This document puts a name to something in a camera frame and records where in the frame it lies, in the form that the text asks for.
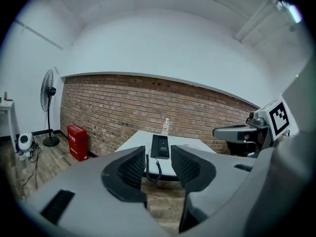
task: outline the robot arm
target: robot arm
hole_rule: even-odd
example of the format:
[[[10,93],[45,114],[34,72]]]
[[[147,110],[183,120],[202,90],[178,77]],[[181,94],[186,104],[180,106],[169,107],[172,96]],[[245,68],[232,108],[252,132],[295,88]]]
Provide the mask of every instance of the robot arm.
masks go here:
[[[213,136],[225,140],[231,154],[245,156],[244,152],[258,153],[272,147],[289,126],[285,104],[279,99],[251,112],[246,124],[216,128]]]

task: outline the black slot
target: black slot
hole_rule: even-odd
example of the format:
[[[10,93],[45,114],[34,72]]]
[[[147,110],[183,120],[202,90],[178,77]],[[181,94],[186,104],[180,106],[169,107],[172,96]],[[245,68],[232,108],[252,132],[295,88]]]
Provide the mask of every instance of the black slot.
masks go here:
[[[45,207],[41,215],[56,225],[74,195],[75,193],[73,192],[60,190]]]
[[[158,157],[158,146],[159,146],[159,135],[153,135],[153,141],[152,141],[152,150],[150,153],[151,158]]]
[[[243,164],[237,164],[234,166],[234,168],[238,168],[247,172],[250,172],[252,170],[252,167],[247,166],[247,165],[243,165]]]

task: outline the coiled phone cord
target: coiled phone cord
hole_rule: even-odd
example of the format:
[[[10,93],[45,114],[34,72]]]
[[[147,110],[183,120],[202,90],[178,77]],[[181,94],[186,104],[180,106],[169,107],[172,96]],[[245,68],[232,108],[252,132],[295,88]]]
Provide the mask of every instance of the coiled phone cord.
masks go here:
[[[160,164],[159,164],[159,161],[156,159],[156,165],[158,167],[158,171],[159,171],[159,175],[156,179],[153,179],[149,176],[149,156],[148,156],[148,153],[146,154],[146,177],[148,179],[148,181],[154,183],[154,182],[157,182],[160,180],[162,174],[161,174],[161,167],[160,167]]]

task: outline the fan base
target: fan base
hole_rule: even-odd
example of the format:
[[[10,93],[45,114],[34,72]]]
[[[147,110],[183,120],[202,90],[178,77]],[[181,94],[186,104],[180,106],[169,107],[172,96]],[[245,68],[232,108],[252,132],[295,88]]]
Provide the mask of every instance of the fan base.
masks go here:
[[[59,143],[59,139],[57,137],[51,137],[51,139],[49,137],[45,138],[43,140],[43,144],[46,147],[54,147]]]

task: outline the brick wall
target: brick wall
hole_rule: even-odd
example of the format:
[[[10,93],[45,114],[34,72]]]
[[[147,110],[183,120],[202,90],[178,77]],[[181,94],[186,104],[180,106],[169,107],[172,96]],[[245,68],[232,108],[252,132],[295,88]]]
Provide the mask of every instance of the brick wall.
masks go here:
[[[92,75],[66,78],[61,101],[61,130],[77,124],[87,130],[88,150],[114,152],[138,130],[161,132],[165,118],[170,135],[197,138],[227,154],[212,130],[245,123],[255,108],[208,89],[147,77]]]

